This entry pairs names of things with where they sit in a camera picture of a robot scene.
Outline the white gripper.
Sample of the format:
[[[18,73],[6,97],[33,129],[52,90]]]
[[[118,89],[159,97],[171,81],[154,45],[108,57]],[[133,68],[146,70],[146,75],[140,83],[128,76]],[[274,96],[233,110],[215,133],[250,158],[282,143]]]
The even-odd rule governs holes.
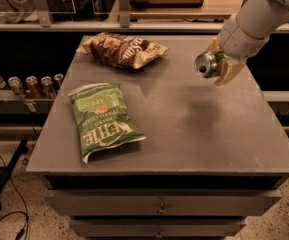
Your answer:
[[[233,14],[224,24],[219,35],[205,46],[206,51],[222,50],[227,56],[220,63],[220,75],[215,81],[222,86],[232,81],[245,67],[248,58],[255,56],[269,38],[257,39],[248,35],[238,24]]]

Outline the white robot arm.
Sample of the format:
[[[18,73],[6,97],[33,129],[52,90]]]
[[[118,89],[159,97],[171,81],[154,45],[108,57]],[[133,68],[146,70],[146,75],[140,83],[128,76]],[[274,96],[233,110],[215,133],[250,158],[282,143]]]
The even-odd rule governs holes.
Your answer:
[[[230,82],[270,35],[288,22],[289,0],[247,0],[196,58],[196,71],[205,78],[217,77],[217,86]]]

